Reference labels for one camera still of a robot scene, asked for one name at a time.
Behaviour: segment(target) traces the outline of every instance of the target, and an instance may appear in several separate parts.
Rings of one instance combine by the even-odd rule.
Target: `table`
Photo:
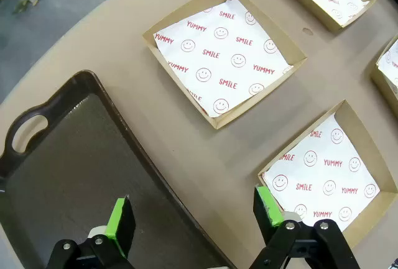
[[[378,0],[340,34],[327,31],[296,0],[251,0],[308,60],[265,100],[221,130],[214,130],[191,105],[141,36],[187,1],[107,0],[97,7],[1,104],[0,139],[22,111],[46,101],[74,73],[94,71],[171,187],[238,268],[247,268],[264,246],[252,214],[257,173],[293,136],[342,99],[358,113],[398,181],[397,119],[369,79],[374,58],[398,31],[398,7],[392,0]],[[387,268],[397,257],[397,218],[395,203],[354,249],[362,269]],[[289,268],[306,267],[297,260]]]

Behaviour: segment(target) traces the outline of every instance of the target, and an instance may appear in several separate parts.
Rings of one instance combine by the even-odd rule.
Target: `beige tabletop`
[[[1,104],[0,139],[22,111],[46,101],[74,73],[94,71],[166,180],[238,268],[247,268],[264,246],[252,213],[257,173],[297,132],[342,99],[358,113],[398,181],[398,121],[368,75],[374,57],[398,33],[397,4],[378,0],[336,35],[296,0],[251,0],[308,60],[250,111],[214,130],[141,36],[187,1],[107,0],[100,5]],[[398,257],[397,220],[395,203],[354,249],[362,269],[386,269]],[[306,267],[296,261],[289,268]]]

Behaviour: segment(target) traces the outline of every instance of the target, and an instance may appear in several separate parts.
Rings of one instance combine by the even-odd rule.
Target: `gray floor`
[[[104,0],[40,0],[13,15],[18,0],[0,2],[0,103],[29,68]]]

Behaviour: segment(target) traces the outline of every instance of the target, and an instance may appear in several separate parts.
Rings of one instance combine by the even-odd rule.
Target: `green tape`
[[[280,224],[283,223],[284,221],[284,217],[281,211],[279,210],[279,207],[275,202],[274,197],[271,195],[271,192],[269,191],[268,187],[266,186],[257,187],[257,191],[260,194],[262,202],[264,203],[264,209],[266,210],[271,225],[273,227],[280,226]]]
[[[123,250],[121,249],[118,239],[116,238],[116,233],[119,228],[119,223],[120,219],[122,217],[122,211],[123,211],[123,206],[124,206],[124,198],[118,199],[116,201],[116,204],[114,205],[112,215],[109,218],[108,225],[106,226],[105,229],[105,236],[108,237],[108,239],[113,240],[118,247],[119,251],[121,252],[122,256],[126,258]]]

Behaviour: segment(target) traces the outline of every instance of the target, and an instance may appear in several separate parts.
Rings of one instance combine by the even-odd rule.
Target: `bolt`
[[[286,223],[286,229],[288,229],[288,230],[294,229],[294,223],[293,222]]]
[[[321,229],[323,229],[323,230],[327,230],[328,227],[329,227],[329,225],[328,225],[327,222],[322,222],[321,225],[320,225],[320,227],[321,227]]]

